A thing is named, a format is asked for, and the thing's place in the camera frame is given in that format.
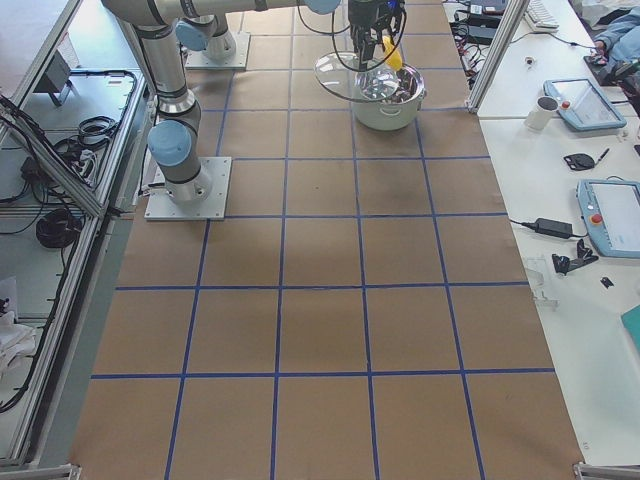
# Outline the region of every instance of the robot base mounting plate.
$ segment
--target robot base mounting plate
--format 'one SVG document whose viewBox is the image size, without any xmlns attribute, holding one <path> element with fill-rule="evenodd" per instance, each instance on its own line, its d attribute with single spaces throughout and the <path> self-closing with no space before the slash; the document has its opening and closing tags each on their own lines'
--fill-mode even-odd
<svg viewBox="0 0 640 480">
<path fill-rule="evenodd" d="M 236 41 L 236 52 L 233 55 L 215 61 L 202 52 L 189 51 L 186 63 L 187 70 L 246 70 L 251 34 L 232 32 L 232 35 Z"/>
<path fill-rule="evenodd" d="M 202 168 L 213 179 L 209 195 L 201 201 L 176 203 L 166 190 L 152 191 L 144 214 L 147 220 L 223 220 L 229 193 L 231 157 L 200 157 Z M 160 169 L 154 182 L 164 182 Z"/>
</svg>

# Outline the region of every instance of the power adapter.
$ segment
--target power adapter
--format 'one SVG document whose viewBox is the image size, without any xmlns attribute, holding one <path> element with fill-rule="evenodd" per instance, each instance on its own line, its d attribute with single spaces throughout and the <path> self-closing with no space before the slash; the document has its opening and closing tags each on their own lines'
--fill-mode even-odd
<svg viewBox="0 0 640 480">
<path fill-rule="evenodd" d="M 530 228 L 536 233 L 550 237 L 567 239 L 574 236 L 573 226 L 570 223 L 549 220 L 548 218 L 538 218 L 535 222 L 522 222 L 520 225 Z"/>
</svg>

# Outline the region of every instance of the grid floor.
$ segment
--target grid floor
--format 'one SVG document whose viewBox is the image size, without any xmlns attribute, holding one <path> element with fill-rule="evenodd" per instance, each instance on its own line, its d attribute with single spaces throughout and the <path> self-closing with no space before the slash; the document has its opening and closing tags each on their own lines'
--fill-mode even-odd
<svg viewBox="0 0 640 480">
<path fill-rule="evenodd" d="M 189 73 L 200 154 L 234 157 L 227 218 L 139 207 L 70 458 L 87 478 L 573 478 L 442 5 L 408 13 L 428 94 L 400 131 L 315 84 L 331 43 L 294 9 L 229 16 L 246 72 Z"/>
</svg>

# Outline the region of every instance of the keyboard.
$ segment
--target keyboard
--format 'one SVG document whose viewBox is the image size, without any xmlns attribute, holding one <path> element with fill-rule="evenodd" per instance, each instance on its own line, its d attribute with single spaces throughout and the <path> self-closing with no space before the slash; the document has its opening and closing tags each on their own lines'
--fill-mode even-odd
<svg viewBox="0 0 640 480">
<path fill-rule="evenodd" d="M 534 32 L 557 32 L 558 21 L 547 11 L 542 0 L 529 0 L 524 19 Z"/>
</svg>

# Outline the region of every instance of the white pot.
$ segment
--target white pot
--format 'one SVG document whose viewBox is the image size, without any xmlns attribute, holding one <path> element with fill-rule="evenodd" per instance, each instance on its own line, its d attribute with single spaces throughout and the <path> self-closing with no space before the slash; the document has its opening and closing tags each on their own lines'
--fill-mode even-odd
<svg viewBox="0 0 640 480">
<path fill-rule="evenodd" d="M 379 102 L 353 102 L 353 112 L 360 123 L 375 130 L 398 130 L 416 118 L 427 93 L 422 75 L 413 67 L 404 65 L 398 71 L 398 78 L 398 90 L 405 90 L 410 97 L 394 94 Z"/>
</svg>

